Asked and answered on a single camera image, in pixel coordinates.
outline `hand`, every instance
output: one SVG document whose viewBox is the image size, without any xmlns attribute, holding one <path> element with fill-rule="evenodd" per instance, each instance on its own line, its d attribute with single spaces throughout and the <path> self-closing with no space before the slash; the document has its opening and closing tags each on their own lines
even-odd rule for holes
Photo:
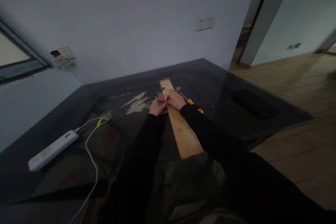
<svg viewBox="0 0 336 224">
<path fill-rule="evenodd" d="M 161 103 L 158 102 L 165 102 L 162 99 L 155 99 L 152 104 L 150 105 L 149 108 L 149 114 L 153 114 L 155 116 L 158 116 L 159 114 L 162 113 L 163 110 L 165 110 L 165 108 L 167 107 L 166 105 L 163 105 Z"/>
<path fill-rule="evenodd" d="M 176 92 L 170 93 L 167 96 L 166 103 L 179 111 L 186 104 L 183 96 Z"/>
</svg>

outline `charging cable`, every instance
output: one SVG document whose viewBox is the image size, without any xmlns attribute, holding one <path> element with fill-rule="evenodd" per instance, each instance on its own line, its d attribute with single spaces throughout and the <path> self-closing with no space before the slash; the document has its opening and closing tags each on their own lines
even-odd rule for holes
<svg viewBox="0 0 336 224">
<path fill-rule="evenodd" d="M 98 167 L 97 167 L 95 161 L 94 161 L 93 158 L 92 158 L 92 155 L 91 155 L 91 153 L 90 153 L 90 151 L 89 151 L 89 149 L 88 149 L 87 144 L 88 144 L 88 141 L 89 141 L 90 137 L 91 137 L 92 134 L 94 133 L 94 131 L 95 131 L 96 129 L 98 129 L 100 125 L 106 123 L 109 119 L 107 119 L 107 118 L 103 118 L 103 117 L 99 117 L 99 118 L 91 119 L 91 120 L 87 121 L 84 125 L 82 125 L 82 126 L 80 126 L 79 128 L 75 129 L 75 132 L 78 132 L 78 131 L 79 131 L 82 127 L 84 127 L 87 123 L 89 123 L 89 122 L 91 122 L 91 121 L 93 121 L 93 120 L 97 120 L 97 119 L 100 119 L 100 120 L 98 121 L 98 123 L 97 123 L 97 126 L 96 126 L 95 129 L 91 132 L 91 134 L 89 135 L 89 137 L 88 137 L 87 140 L 85 141 L 85 149 L 86 149 L 87 153 L 89 154 L 89 156 L 90 156 L 90 158 L 91 158 L 91 161 L 92 161 L 92 163 L 93 163 L 93 165 L 94 165 L 94 168 L 96 169 L 96 181 L 95 181 L 95 183 L 94 183 L 95 185 L 93 186 L 93 188 L 92 188 L 91 192 L 89 193 L 89 195 L 86 197 L 86 199 L 85 199 L 83 205 L 80 207 L 80 209 L 78 210 L 78 212 L 77 212 L 77 213 L 75 214 L 75 216 L 71 219 L 71 221 L 69 221 L 69 224 L 70 224 L 71 222 L 73 222 L 74 219 L 76 219 L 76 217 L 78 216 L 78 214 L 79 214 L 79 213 L 82 211 L 82 209 L 84 208 L 86 202 L 89 200 L 89 198 L 90 198 L 90 196 L 91 196 L 93 190 L 96 188 L 96 185 L 97 185 L 97 182 L 98 182 Z"/>
</svg>

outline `yellow screwdriver handle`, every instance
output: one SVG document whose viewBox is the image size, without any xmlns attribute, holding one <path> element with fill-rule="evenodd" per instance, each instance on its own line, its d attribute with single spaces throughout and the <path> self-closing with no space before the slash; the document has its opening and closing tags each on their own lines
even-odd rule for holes
<svg viewBox="0 0 336 224">
<path fill-rule="evenodd" d="M 188 99 L 188 100 L 187 100 L 187 103 L 189 103 L 190 105 L 195 104 L 191 99 Z"/>
<path fill-rule="evenodd" d="M 187 103 L 189 103 L 190 105 L 195 104 L 191 99 L 188 99 Z M 198 111 L 201 112 L 202 114 L 204 114 L 204 111 L 201 108 L 199 108 Z"/>
</svg>

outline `black long-sleeve shirt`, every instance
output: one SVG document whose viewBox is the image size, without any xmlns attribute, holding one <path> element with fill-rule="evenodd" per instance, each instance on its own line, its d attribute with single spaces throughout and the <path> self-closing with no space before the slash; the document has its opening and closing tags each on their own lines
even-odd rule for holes
<svg viewBox="0 0 336 224">
<path fill-rule="evenodd" d="M 180 114 L 203 149 L 222 165 L 230 192 L 224 206 L 247 222 L 279 218 L 326 218 L 326 211 L 243 142 L 186 104 Z M 111 186 L 98 223 L 144 223 L 158 159 L 163 122 L 149 114 Z"/>
</svg>

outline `table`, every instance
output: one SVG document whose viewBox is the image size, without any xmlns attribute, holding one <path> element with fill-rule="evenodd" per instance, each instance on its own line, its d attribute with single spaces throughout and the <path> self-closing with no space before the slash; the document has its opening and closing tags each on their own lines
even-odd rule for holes
<svg viewBox="0 0 336 224">
<path fill-rule="evenodd" d="M 313 119 L 307 112 L 205 59 L 82 86 L 0 154 L 0 183 L 5 188 L 0 203 L 85 198 L 95 181 L 95 170 L 84 149 L 84 139 L 95 122 L 84 127 L 79 132 L 81 138 L 40 171 L 29 172 L 27 162 L 65 132 L 100 115 L 112 118 L 94 133 L 88 147 L 99 169 L 99 182 L 92 197 L 104 196 L 108 177 L 117 174 L 148 114 L 147 105 L 161 92 L 162 78 L 170 78 L 173 86 L 180 87 L 205 115 L 243 139 L 248 148 L 281 129 Z M 232 93 L 240 89 L 252 91 L 281 113 L 266 120 L 254 117 L 231 99 Z M 123 105 L 143 92 L 146 93 L 137 99 L 141 109 L 129 113 L 132 104 Z M 159 162 L 179 158 L 169 117 L 163 116 L 166 126 Z"/>
</svg>

